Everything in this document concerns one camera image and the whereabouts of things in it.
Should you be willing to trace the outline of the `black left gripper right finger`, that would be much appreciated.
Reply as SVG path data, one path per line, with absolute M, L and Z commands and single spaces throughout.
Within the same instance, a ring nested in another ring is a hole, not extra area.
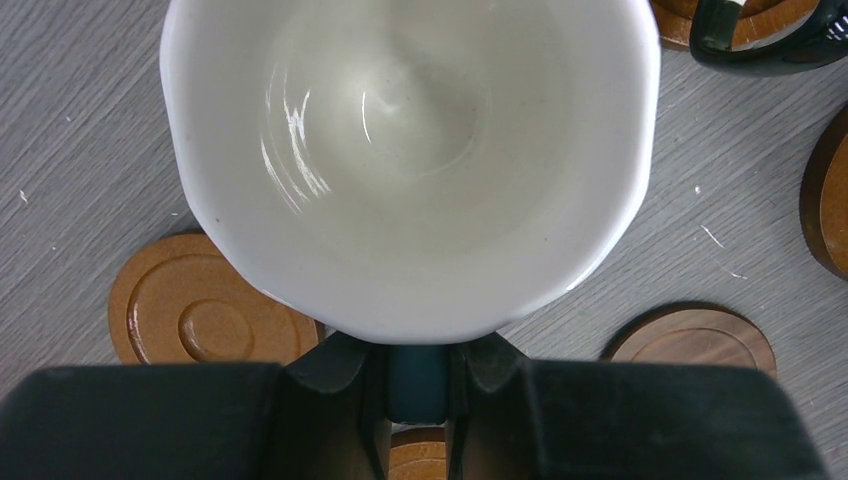
M 496 334 L 453 346 L 452 479 L 824 479 L 768 375 L 534 360 Z

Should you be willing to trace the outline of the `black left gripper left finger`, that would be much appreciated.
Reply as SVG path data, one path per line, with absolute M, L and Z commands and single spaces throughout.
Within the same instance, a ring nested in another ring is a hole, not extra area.
M 381 479 L 383 347 L 337 333 L 290 365 L 36 371 L 1 402 L 5 479 Z

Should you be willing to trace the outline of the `light brown wooden coaster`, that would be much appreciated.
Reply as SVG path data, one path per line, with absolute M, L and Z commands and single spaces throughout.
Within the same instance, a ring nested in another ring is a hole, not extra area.
M 198 233 L 158 240 L 124 264 L 108 324 L 124 364 L 287 365 L 325 337 L 322 324 L 254 289 Z

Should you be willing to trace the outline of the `dark walnut wooden coaster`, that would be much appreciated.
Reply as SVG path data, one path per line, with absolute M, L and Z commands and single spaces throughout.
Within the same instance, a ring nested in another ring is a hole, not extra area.
M 600 358 L 745 367 L 778 377 L 776 355 L 762 330 L 709 302 L 674 302 L 638 315 L 612 337 Z

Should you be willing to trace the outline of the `light blue mug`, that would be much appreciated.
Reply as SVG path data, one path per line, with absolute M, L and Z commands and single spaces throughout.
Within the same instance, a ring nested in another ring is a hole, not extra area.
M 447 344 L 575 289 L 646 196 L 645 1 L 173 1 L 160 72 L 200 226 L 264 295 L 389 345 L 440 423 Z

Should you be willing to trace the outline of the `white mug dark rim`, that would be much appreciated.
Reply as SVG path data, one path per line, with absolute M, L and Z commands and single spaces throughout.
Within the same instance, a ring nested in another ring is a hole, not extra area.
M 818 69 L 847 57 L 847 3 L 817 1 L 800 25 L 781 37 L 736 50 L 732 41 L 742 1 L 700 1 L 689 49 L 701 65 L 725 73 L 773 77 Z

